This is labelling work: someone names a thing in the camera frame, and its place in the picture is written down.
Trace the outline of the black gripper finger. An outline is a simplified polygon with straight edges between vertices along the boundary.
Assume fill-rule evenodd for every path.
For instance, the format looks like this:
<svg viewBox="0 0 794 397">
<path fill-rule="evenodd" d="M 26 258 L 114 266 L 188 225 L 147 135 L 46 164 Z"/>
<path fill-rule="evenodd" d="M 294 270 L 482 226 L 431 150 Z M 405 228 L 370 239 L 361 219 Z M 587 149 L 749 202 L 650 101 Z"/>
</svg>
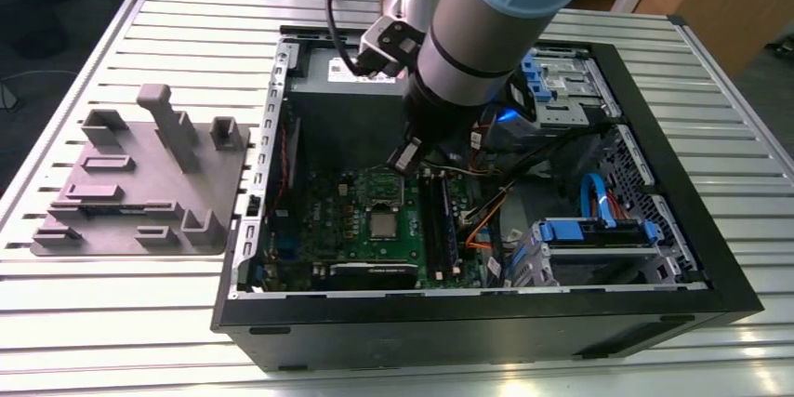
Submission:
<svg viewBox="0 0 794 397">
<path fill-rule="evenodd" d="M 401 175 L 409 176 L 425 157 L 425 143 L 418 137 L 407 138 L 387 159 L 387 166 Z"/>
</svg>

